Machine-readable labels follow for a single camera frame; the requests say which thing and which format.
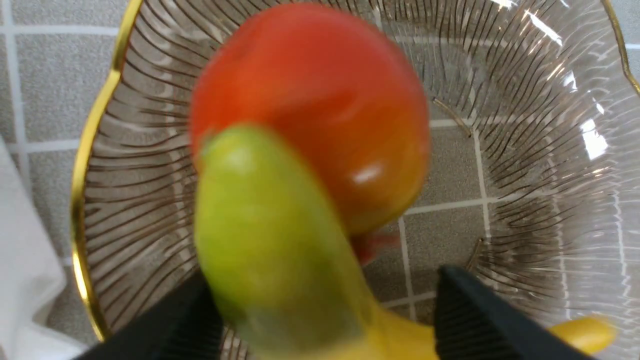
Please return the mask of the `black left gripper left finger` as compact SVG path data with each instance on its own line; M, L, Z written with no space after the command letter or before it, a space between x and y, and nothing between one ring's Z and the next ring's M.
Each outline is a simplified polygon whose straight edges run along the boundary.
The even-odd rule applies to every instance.
M224 322L201 272L77 360L219 360Z

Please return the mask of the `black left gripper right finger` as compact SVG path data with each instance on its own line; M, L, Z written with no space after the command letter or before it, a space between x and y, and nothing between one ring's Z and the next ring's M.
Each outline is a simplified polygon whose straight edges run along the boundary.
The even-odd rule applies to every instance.
M443 265L434 312L441 360L592 360L595 318L544 328L459 266Z

